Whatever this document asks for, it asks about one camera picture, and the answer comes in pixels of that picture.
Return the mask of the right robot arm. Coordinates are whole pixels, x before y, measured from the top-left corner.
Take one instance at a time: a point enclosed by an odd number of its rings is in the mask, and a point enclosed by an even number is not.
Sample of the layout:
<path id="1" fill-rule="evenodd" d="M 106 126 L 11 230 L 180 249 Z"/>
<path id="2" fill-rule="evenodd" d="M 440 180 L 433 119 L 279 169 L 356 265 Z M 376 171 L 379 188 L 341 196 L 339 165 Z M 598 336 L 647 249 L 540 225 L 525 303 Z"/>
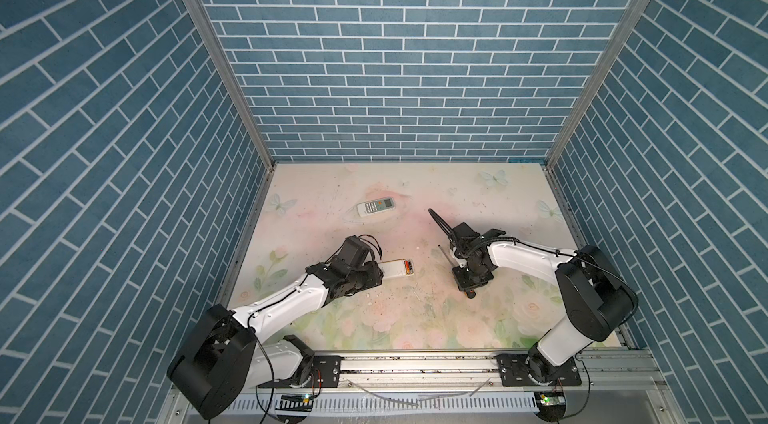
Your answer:
<path id="1" fill-rule="evenodd" d="M 565 316 L 529 349 L 526 358 L 529 375 L 539 383 L 555 380 L 575 355 L 604 341 L 639 306 L 637 293 L 596 246 L 546 248 L 500 229 L 479 233 L 465 223 L 446 226 L 444 232 L 456 260 L 454 279 L 467 297 L 490 283 L 500 268 L 544 280 L 559 290 Z"/>

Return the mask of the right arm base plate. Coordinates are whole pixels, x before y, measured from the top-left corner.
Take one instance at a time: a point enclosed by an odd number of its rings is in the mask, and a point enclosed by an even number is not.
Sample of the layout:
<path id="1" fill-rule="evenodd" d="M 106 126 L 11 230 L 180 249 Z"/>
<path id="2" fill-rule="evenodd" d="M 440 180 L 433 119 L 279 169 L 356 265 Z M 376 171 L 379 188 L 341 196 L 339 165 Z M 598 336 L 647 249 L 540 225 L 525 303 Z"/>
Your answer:
<path id="1" fill-rule="evenodd" d="M 533 354 L 500 353 L 495 356 L 495 361 L 504 387 L 582 385 L 574 357 L 559 366 L 549 363 L 538 351 Z"/>

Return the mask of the orange handled screwdriver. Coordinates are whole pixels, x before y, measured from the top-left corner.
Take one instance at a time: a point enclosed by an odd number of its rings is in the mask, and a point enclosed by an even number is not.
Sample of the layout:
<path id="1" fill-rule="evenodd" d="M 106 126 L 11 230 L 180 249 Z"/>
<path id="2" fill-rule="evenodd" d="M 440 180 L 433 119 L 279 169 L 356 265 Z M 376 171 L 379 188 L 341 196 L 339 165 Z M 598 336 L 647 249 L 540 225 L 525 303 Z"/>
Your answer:
<path id="1" fill-rule="evenodd" d="M 466 295 L 469 299 L 476 297 L 475 283 L 473 281 L 473 274 L 467 267 L 455 263 L 446 251 L 446 248 L 442 245 L 438 245 L 438 249 L 444 255 L 449 265 L 451 266 L 451 273 L 458 289 Z"/>

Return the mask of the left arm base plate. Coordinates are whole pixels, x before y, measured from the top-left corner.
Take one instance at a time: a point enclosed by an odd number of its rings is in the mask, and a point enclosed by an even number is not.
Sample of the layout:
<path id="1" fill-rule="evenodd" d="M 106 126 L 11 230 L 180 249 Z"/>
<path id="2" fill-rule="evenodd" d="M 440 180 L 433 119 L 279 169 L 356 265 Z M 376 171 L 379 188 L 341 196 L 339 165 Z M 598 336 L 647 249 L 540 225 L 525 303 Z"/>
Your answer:
<path id="1" fill-rule="evenodd" d="M 287 389 L 289 387 L 309 388 L 314 385 L 322 389 L 337 388 L 342 361 L 340 355 L 304 357 L 285 377 L 279 377 L 278 374 L 272 375 L 271 371 L 267 370 L 265 380 L 257 384 L 257 387 Z"/>

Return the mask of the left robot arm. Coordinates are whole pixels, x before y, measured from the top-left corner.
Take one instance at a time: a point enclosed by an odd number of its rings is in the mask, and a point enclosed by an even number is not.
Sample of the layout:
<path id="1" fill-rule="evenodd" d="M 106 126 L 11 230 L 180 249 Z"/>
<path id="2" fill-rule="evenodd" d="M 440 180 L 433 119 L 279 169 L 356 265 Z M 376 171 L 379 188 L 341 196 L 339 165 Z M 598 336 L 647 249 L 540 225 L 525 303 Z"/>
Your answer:
<path id="1" fill-rule="evenodd" d="M 219 416 L 246 388 L 303 383 L 312 374 L 313 351 L 294 336 L 275 345 L 267 340 L 336 299 L 380 286 L 382 255 L 375 237 L 348 236 L 283 289 L 233 310 L 213 305 L 171 359 L 169 380 L 206 420 Z"/>

